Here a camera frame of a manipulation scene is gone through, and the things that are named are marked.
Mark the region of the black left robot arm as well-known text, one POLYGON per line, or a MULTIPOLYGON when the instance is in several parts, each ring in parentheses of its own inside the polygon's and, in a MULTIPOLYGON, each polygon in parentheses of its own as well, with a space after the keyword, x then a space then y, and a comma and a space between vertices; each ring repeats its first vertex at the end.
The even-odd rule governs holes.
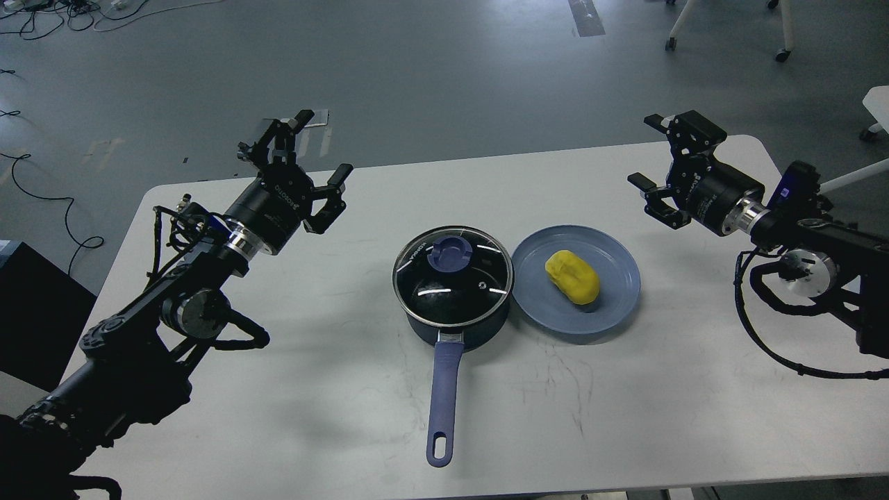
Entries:
POLYGON ((270 118, 239 160, 257 174, 223 213, 184 195, 153 208, 153 263, 130 304, 86 330, 85 364, 18 417, 2 417, 3 499, 76 499, 117 481, 76 474, 99 447, 133 424, 158 424, 190 402, 190 376, 207 352, 262 349, 264 327, 234 310, 222 286, 245 276, 258 253, 273 256, 299 230, 322 234, 346 208, 353 167, 339 165, 317 186, 297 162, 297 136, 315 112, 270 118))

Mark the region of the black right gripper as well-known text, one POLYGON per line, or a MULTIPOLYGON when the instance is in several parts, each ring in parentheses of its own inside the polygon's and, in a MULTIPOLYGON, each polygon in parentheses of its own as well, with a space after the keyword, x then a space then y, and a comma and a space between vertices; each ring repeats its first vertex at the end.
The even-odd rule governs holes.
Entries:
POLYGON ((725 131, 695 110, 673 117, 651 114, 644 123, 667 137, 672 156, 663 186, 641 173, 626 178, 645 193, 645 213, 673 230, 695 219, 717 236, 736 231, 740 202, 761 202, 765 187, 715 158, 725 131))

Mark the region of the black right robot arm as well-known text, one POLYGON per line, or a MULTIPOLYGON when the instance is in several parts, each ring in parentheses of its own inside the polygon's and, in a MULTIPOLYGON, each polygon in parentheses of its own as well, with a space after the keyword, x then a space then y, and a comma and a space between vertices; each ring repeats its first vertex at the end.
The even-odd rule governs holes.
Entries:
POLYGON ((699 222, 720 237, 740 231, 753 244, 738 254, 733 278, 736 310, 749 338, 800 376, 885 380, 886 369, 835 372, 775 353, 747 315, 743 285, 778 313, 832 315, 854 330, 860 353, 887 358, 887 240, 834 221, 820 175, 807 162, 792 162, 764 203, 764 184, 715 157, 727 139, 717 124, 694 110, 651 114, 645 123, 667 137, 672 158, 664 185, 641 173, 626 178, 640 190, 645 212, 672 230, 699 222))

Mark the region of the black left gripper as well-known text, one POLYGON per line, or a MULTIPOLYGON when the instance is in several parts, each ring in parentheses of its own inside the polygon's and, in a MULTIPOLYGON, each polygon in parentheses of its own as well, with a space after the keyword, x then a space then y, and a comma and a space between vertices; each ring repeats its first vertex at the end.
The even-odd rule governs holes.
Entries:
MULTIPOLYGON (((296 162, 296 136, 314 116, 313 110, 300 110, 287 122, 268 123, 256 142, 239 142, 236 147, 238 159, 253 165, 257 174, 224 218, 253 234, 260 252, 278 254, 301 227, 315 234, 327 230, 326 213, 312 212, 325 193, 296 162)), ((340 164, 333 172, 326 184, 329 201, 342 199, 353 170, 352 164, 340 164)))

